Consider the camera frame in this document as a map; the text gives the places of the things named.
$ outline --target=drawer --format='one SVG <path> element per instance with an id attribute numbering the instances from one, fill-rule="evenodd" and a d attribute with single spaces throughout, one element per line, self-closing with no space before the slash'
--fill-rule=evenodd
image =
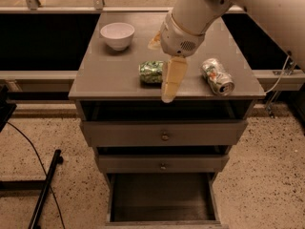
<path id="1" fill-rule="evenodd" d="M 116 174 L 103 228 L 222 226 L 209 174 Z"/>
<path id="2" fill-rule="evenodd" d="M 229 156 L 98 156 L 104 174 L 115 173 L 217 173 Z"/>
<path id="3" fill-rule="evenodd" d="M 91 147 L 235 145 L 246 120 L 228 122 L 82 122 Z"/>

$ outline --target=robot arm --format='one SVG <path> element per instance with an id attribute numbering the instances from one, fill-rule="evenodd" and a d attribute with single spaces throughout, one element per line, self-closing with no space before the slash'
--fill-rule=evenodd
<path id="1" fill-rule="evenodd" d="M 305 0 L 178 0 L 160 29 L 162 50 L 173 59 L 163 78 L 162 99 L 174 99 L 187 69 L 181 58 L 196 52 L 212 22 L 237 4 L 305 72 Z"/>

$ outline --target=soda can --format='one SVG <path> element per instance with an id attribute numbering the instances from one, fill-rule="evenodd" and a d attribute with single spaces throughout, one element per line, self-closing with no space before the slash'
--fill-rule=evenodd
<path id="1" fill-rule="evenodd" d="M 140 64 L 140 80 L 145 83 L 162 83 L 163 63 L 163 61 L 145 61 Z"/>
<path id="2" fill-rule="evenodd" d="M 234 80 L 216 58 L 202 63 L 201 73 L 209 83 L 214 94 L 228 95 L 234 90 Z"/>

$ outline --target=floor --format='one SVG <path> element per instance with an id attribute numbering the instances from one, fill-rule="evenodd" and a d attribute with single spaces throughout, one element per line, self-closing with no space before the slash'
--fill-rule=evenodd
<path id="1" fill-rule="evenodd" d="M 249 125 L 213 184 L 218 214 L 231 229 L 305 228 L 305 136 L 294 112 L 283 103 L 269 118 L 256 105 Z M 73 104 L 18 105 L 10 122 L 31 140 L 48 170 L 55 149 L 62 150 L 52 182 L 66 228 L 103 228 L 109 189 L 94 163 L 92 148 L 79 129 Z M 28 141 L 10 125 L 0 133 L 0 179 L 42 179 Z M 1 228 L 27 228 L 36 192 L 1 193 Z M 63 228 L 48 196 L 41 228 Z"/>

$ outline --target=black pole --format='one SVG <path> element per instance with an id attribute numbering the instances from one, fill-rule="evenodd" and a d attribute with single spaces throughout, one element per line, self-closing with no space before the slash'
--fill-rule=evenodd
<path id="1" fill-rule="evenodd" d="M 38 221 L 39 221 L 44 203 L 46 201 L 48 191 L 49 191 L 50 186 L 51 186 L 51 180 L 52 180 L 53 175 L 55 173 L 56 165 L 58 163 L 63 162 L 63 158 L 60 156 L 60 153 L 61 153 L 61 150 L 59 150 L 59 149 L 55 150 L 55 152 L 54 152 L 53 159 L 51 161 L 51 165 L 50 165 L 49 171 L 47 173 L 47 177 L 46 177 L 44 186 L 41 190 L 39 199 L 36 203 L 36 207 L 35 207 L 34 213 L 32 215 L 31 221 L 30 221 L 29 229 L 38 228 L 37 224 L 38 224 Z"/>

